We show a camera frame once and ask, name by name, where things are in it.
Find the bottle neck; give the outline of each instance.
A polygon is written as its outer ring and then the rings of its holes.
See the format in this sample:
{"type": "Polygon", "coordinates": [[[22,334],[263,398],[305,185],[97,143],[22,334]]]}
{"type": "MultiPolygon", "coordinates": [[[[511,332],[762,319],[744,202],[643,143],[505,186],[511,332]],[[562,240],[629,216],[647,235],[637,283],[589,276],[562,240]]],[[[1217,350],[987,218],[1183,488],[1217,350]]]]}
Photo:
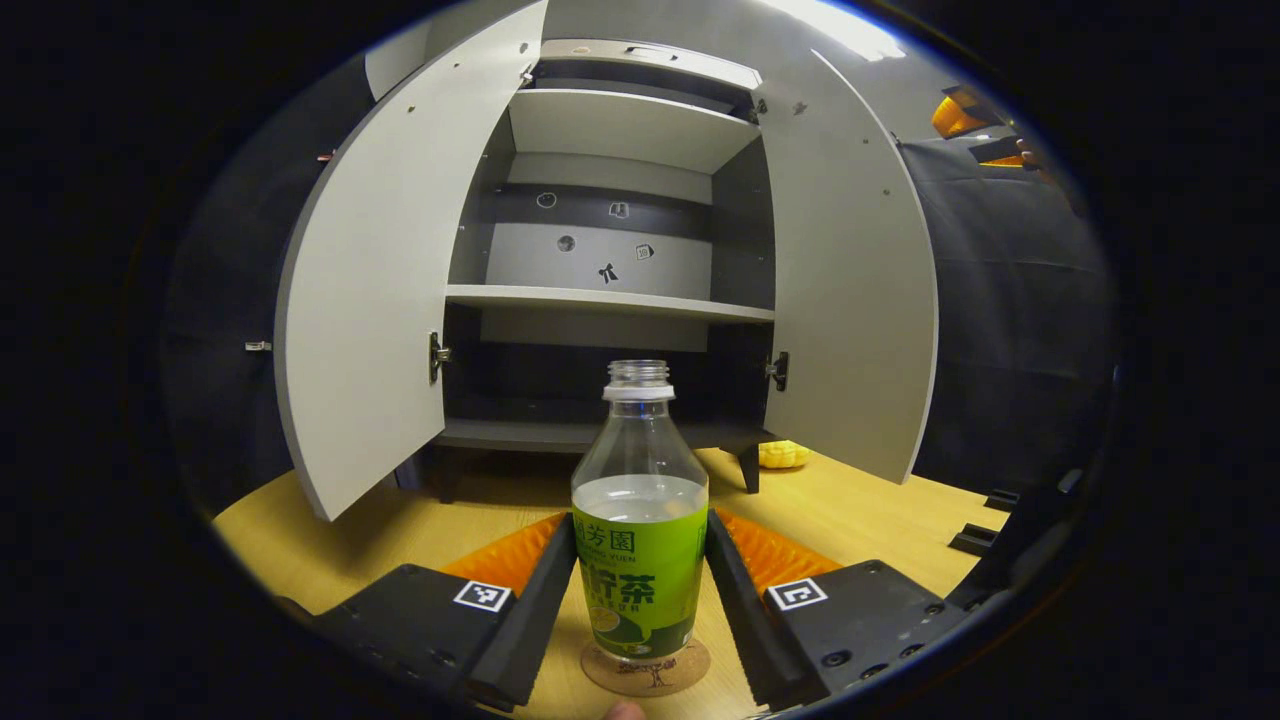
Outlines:
{"type": "Polygon", "coordinates": [[[666,400],[616,400],[609,404],[609,418],[667,418],[666,400]]]}

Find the cabinet leg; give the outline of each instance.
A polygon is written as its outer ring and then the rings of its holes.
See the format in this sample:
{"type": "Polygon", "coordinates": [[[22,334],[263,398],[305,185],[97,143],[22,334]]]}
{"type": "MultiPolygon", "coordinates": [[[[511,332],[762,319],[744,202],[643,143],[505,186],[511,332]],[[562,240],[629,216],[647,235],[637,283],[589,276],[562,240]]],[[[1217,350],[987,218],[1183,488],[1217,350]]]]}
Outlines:
{"type": "Polygon", "coordinates": [[[421,491],[425,484],[425,462],[428,456],[431,454],[430,447],[424,447],[410,455],[407,460],[399,464],[396,470],[392,471],[392,477],[396,480],[396,487],[401,489],[421,491]]]}
{"type": "Polygon", "coordinates": [[[467,474],[470,462],[485,455],[484,450],[470,447],[439,447],[433,454],[433,466],[430,470],[431,484],[435,487],[435,496],[444,505],[453,503],[457,497],[458,483],[467,474]]]}
{"type": "Polygon", "coordinates": [[[760,446],[749,445],[739,451],[724,447],[721,450],[737,457],[737,464],[742,468],[742,480],[746,483],[748,495],[760,492],[760,446]]]}

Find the door hinge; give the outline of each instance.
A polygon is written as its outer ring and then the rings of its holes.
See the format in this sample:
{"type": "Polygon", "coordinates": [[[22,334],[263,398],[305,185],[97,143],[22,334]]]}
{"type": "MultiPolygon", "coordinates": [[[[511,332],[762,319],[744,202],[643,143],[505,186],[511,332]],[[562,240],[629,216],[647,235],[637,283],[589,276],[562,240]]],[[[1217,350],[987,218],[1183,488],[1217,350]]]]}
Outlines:
{"type": "Polygon", "coordinates": [[[778,392],[787,391],[787,364],[791,360],[791,355],[786,351],[778,352],[777,360],[767,361],[764,365],[765,377],[773,378],[774,387],[778,392]]]}
{"type": "Polygon", "coordinates": [[[440,336],[431,331],[431,345],[428,361],[430,364],[431,384],[440,377],[440,365],[453,360],[453,350],[440,345],[440,336]]]}
{"type": "Polygon", "coordinates": [[[746,120],[749,123],[760,124],[760,115],[769,111],[769,106],[764,104],[764,99],[760,97],[755,105],[746,109],[746,120]]]}

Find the black curtain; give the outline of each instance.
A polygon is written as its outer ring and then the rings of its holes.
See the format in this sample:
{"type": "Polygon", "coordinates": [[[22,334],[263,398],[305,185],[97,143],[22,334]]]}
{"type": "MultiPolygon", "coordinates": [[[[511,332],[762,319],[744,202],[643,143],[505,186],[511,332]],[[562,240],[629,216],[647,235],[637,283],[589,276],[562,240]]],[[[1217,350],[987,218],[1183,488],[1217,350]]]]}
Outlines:
{"type": "Polygon", "coordinates": [[[270,341],[293,224],[337,149],[372,109],[364,55],[280,109],[223,169],[179,243],[160,360],[184,480],[210,514],[293,466],[270,341]]]}
{"type": "Polygon", "coordinates": [[[1115,368],[1114,278],[1062,192],[979,165],[969,138],[904,143],[938,277],[938,363],[913,471],[1025,492],[1097,446],[1115,368]]]}

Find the cabinet door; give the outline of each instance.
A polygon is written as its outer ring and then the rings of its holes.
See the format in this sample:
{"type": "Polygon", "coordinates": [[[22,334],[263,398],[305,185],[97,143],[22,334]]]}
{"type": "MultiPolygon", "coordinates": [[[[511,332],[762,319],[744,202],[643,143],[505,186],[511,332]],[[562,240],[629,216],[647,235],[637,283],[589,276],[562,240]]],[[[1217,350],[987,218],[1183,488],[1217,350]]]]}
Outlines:
{"type": "Polygon", "coordinates": [[[325,520],[444,429],[429,336],[443,329],[471,177],[538,61],[545,12],[543,0],[503,18],[389,92],[298,219],[276,301],[276,392],[297,477],[325,520]]]}
{"type": "Polygon", "coordinates": [[[901,483],[933,392],[937,281],[915,187],[867,102],[817,53],[759,94],[777,319],[765,428],[901,483]]]}

